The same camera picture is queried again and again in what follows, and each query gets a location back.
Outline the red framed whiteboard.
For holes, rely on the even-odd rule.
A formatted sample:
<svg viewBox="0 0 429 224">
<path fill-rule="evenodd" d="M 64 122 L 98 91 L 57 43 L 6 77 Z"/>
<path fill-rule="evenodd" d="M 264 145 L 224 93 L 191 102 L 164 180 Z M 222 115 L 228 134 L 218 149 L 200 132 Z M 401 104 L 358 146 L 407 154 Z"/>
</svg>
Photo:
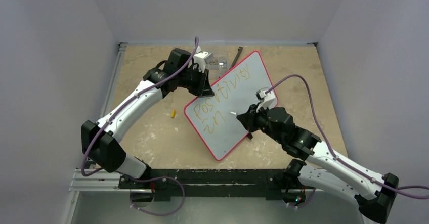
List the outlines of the red framed whiteboard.
<svg viewBox="0 0 429 224">
<path fill-rule="evenodd" d="M 195 98 L 185 106 L 186 118 L 215 160 L 224 159 L 247 135 L 230 111 L 245 113 L 259 102 L 256 92 L 272 85 L 261 54 L 252 51 L 211 85 L 213 97 Z"/>
</svg>

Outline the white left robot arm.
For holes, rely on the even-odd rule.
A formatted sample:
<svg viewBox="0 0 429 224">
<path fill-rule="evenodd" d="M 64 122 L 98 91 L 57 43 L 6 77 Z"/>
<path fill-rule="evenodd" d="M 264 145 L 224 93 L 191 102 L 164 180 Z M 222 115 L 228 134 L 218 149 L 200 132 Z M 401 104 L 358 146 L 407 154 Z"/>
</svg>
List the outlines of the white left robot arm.
<svg viewBox="0 0 429 224">
<path fill-rule="evenodd" d="M 81 126 L 81 144 L 85 160 L 91 159 L 107 172 L 131 177 L 138 188 L 150 184 L 150 167 L 121 147 L 128 130 L 143 114 L 177 88 L 185 88 L 198 98 L 212 97 L 207 63 L 212 53 L 195 47 L 192 52 L 175 48 L 168 59 L 148 70 L 134 91 L 113 111 L 96 122 Z"/>
</svg>

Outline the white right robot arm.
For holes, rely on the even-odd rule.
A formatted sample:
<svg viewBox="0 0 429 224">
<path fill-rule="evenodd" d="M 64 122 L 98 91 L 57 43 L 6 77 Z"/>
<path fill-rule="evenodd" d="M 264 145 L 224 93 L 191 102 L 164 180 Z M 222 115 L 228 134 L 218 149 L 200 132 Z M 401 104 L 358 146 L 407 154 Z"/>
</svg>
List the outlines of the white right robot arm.
<svg viewBox="0 0 429 224">
<path fill-rule="evenodd" d="M 279 143 L 288 155 L 321 168 L 292 168 L 284 173 L 285 183 L 300 183 L 331 191 L 356 203 L 359 212 L 376 223 L 386 223 L 397 194 L 399 179 L 392 173 L 381 174 L 359 165 L 335 151 L 326 140 L 297 126 L 285 108 L 258 108 L 236 116 L 249 132 L 261 131 Z"/>
</svg>

